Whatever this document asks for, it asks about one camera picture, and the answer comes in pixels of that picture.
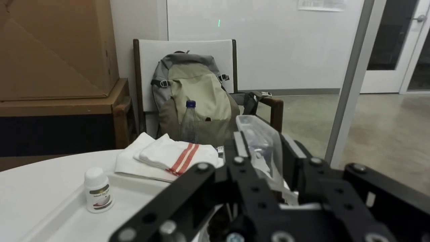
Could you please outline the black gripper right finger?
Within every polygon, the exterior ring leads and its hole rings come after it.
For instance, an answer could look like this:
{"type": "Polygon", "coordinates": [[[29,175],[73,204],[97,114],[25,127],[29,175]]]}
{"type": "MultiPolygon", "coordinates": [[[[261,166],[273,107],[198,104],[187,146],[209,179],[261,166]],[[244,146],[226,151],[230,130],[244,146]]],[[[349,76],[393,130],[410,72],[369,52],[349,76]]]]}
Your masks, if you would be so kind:
{"type": "Polygon", "coordinates": [[[299,204],[320,204],[355,239],[366,242],[430,242],[430,198],[361,163],[343,171],[281,136],[288,186],[299,204]]]}

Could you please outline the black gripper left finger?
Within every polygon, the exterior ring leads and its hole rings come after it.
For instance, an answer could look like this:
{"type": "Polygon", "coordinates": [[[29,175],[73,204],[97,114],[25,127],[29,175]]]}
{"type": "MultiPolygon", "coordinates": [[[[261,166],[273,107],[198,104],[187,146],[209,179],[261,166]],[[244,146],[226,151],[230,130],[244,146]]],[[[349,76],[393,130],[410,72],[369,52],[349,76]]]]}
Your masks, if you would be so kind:
{"type": "Polygon", "coordinates": [[[271,242],[284,212],[257,175],[244,132],[226,143],[225,165],[193,166],[116,229],[108,242],[191,242],[205,226],[216,242],[271,242]]]}

